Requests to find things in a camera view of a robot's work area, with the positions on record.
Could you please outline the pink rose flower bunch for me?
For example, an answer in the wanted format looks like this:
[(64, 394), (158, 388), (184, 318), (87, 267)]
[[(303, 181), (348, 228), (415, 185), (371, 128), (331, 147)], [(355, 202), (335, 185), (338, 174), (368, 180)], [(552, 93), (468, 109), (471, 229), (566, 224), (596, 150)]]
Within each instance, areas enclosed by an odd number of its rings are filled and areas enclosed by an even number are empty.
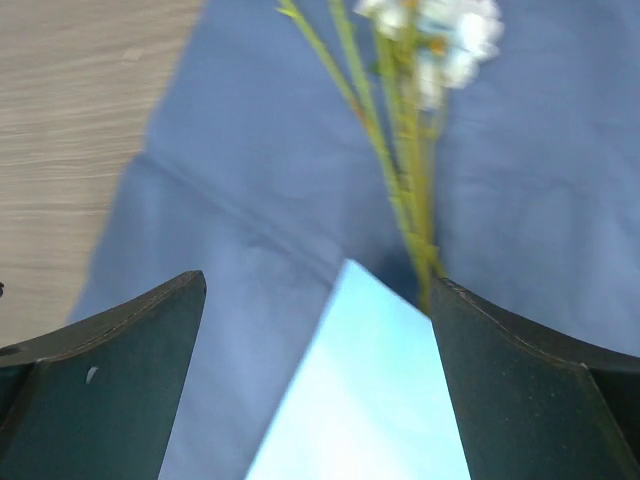
[(379, 159), (396, 223), (418, 280), (419, 308), (430, 314), (431, 287), (444, 273), (435, 242), (434, 164), (441, 135), (441, 109), (423, 111), (417, 79), (416, 27), (401, 35), (401, 46), (371, 27), (376, 57), (367, 67), (356, 41), (356, 27), (342, 1), (329, 4), (347, 67), (337, 60), (294, 1), (278, 10), (298, 27), (364, 127)]

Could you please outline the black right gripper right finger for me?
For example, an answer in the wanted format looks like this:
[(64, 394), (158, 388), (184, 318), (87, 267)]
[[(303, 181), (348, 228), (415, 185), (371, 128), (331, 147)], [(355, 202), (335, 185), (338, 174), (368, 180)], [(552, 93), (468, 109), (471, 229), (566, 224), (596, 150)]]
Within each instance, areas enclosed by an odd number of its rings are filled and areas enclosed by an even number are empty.
[(471, 478), (638, 478), (638, 358), (444, 278), (431, 319)]

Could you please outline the blue wrapping paper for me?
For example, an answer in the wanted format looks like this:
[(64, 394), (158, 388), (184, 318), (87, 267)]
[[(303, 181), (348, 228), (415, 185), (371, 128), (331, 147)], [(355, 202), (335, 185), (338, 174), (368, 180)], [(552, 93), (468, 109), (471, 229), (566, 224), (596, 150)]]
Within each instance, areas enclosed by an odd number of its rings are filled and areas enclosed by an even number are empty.
[[(637, 354), (639, 5), (499, 8), (499, 54), (450, 96), (439, 144), (446, 272)], [(416, 300), (379, 160), (313, 48), (272, 1), (206, 2), (73, 313), (204, 273), (162, 478), (245, 475), (345, 259)]]

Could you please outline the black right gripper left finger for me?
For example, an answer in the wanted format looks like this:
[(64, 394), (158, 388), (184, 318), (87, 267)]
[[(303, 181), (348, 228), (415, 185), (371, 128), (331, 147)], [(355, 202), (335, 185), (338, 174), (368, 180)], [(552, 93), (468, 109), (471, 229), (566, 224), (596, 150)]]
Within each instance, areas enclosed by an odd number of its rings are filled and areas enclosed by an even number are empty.
[(1, 349), (1, 476), (159, 476), (200, 327), (202, 272)]

